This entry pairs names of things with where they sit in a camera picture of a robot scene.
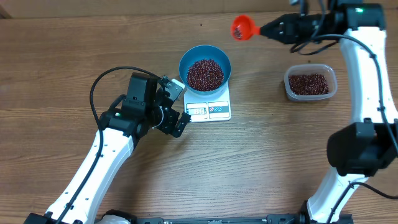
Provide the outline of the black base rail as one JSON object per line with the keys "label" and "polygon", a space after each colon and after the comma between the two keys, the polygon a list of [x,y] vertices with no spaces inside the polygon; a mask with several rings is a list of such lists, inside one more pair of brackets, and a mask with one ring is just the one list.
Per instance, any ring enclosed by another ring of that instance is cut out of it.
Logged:
{"label": "black base rail", "polygon": [[164,219],[137,218],[130,213],[119,210],[108,210],[95,224],[130,223],[130,224],[305,224],[310,221],[303,212],[295,214],[268,214],[265,217],[233,217],[233,218],[183,218]]}

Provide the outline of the white kitchen scale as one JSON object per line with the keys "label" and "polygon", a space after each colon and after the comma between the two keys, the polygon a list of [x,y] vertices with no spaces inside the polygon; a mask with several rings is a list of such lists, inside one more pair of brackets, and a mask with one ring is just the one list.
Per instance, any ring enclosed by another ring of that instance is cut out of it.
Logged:
{"label": "white kitchen scale", "polygon": [[232,117],[228,83],[211,95],[184,94],[184,110],[191,123],[229,121]]}

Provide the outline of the clear plastic container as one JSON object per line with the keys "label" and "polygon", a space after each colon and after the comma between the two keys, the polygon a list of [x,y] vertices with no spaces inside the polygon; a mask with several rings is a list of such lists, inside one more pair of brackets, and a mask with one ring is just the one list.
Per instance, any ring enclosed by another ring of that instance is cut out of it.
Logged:
{"label": "clear plastic container", "polygon": [[325,64],[290,67],[284,75],[286,94],[291,101],[317,101],[331,98],[338,89],[334,70]]}

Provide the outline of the blue bowl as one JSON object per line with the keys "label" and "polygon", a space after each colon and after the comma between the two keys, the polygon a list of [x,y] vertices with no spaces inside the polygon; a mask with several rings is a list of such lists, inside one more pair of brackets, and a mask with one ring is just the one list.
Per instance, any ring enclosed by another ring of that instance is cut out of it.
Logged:
{"label": "blue bowl", "polygon": [[211,95],[220,91],[231,76],[232,66],[228,56],[212,45],[191,48],[180,59],[181,80],[198,95]]}

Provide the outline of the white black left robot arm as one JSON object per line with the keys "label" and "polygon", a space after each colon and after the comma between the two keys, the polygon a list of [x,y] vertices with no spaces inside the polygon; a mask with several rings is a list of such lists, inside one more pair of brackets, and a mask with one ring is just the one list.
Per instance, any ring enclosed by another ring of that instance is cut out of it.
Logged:
{"label": "white black left robot arm", "polygon": [[63,194],[43,215],[30,213],[26,223],[96,223],[102,200],[118,170],[151,128],[181,136],[190,115],[172,105],[186,91],[176,79],[147,72],[131,75],[127,93],[119,95],[102,115],[95,140]]}

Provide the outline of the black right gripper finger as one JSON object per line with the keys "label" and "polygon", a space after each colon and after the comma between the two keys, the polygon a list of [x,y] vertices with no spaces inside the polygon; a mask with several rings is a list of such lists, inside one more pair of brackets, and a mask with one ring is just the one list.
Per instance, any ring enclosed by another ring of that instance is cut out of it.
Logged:
{"label": "black right gripper finger", "polygon": [[291,43],[289,36],[284,34],[283,31],[261,30],[260,34],[264,37],[267,37],[268,39],[272,39],[272,40],[278,41],[283,44]]}
{"label": "black right gripper finger", "polygon": [[260,31],[285,31],[290,18],[290,14],[284,14],[277,19],[263,25],[260,28]]}

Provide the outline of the red beans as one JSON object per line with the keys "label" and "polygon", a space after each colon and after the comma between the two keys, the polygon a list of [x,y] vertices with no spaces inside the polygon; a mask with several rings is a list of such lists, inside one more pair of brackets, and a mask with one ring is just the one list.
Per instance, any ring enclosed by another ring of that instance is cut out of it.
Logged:
{"label": "red beans", "polygon": [[[180,73],[187,85],[195,91],[214,92],[226,85],[231,76],[228,56],[212,45],[199,45],[190,49],[180,61]],[[288,84],[296,95],[327,95],[330,88],[321,73],[293,74]]]}

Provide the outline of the red scoop blue handle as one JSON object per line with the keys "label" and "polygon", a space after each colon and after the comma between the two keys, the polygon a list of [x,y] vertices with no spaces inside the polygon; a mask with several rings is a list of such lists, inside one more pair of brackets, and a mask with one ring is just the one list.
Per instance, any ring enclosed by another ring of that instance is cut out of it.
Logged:
{"label": "red scoop blue handle", "polygon": [[231,25],[231,35],[238,41],[249,40],[259,34],[260,28],[255,25],[251,17],[244,14],[236,17]]}

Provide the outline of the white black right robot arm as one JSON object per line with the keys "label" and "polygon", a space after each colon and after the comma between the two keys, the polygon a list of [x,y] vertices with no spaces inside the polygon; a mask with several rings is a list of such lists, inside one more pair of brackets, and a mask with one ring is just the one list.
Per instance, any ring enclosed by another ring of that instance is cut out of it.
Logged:
{"label": "white black right robot arm", "polygon": [[321,14],[284,14],[257,33],[289,44],[334,40],[345,59],[351,93],[350,124],[332,134],[330,169],[318,190],[287,223],[352,223],[341,210],[355,190],[397,157],[397,109],[386,66],[386,21],[380,4],[330,1]]}

